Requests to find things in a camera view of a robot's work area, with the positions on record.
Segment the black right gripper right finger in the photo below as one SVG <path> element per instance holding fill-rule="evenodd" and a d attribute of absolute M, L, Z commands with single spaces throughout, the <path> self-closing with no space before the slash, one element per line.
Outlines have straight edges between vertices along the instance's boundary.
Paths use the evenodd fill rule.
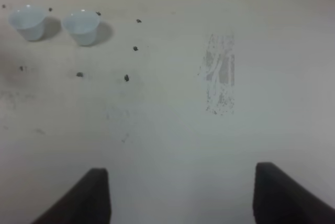
<path fill-rule="evenodd" d="M 252 209 L 256 223 L 334 223 L 334 208 L 271 162 L 256 165 Z"/>

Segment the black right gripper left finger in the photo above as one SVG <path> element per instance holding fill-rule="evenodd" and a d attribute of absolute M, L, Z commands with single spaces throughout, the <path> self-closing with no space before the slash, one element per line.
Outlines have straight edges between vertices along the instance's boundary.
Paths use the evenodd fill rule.
<path fill-rule="evenodd" d="M 108 171 L 91 169 L 34 223 L 110 223 L 111 216 Z"/>

